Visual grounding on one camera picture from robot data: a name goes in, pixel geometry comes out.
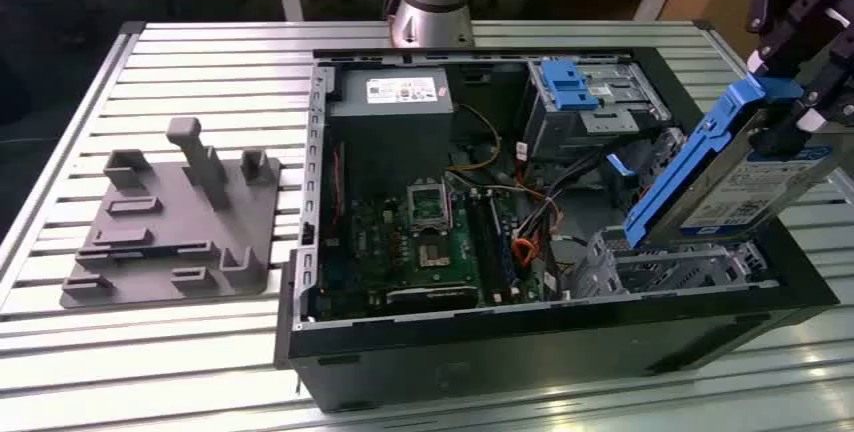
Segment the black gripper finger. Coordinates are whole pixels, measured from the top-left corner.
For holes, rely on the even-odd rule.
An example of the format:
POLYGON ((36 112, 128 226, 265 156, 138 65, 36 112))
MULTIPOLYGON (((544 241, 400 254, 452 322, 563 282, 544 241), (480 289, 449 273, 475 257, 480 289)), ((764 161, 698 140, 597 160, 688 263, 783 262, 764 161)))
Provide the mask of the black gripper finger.
POLYGON ((780 23, 794 0, 752 0, 748 8, 747 30, 758 36, 759 42, 747 59, 747 70, 764 75, 763 69, 772 62, 779 49, 779 32, 786 26, 780 23))
POLYGON ((751 139, 763 153, 794 153, 826 125, 852 125, 852 0, 794 0, 780 23, 779 49, 758 77, 792 79, 804 62, 827 56, 788 111, 751 139))

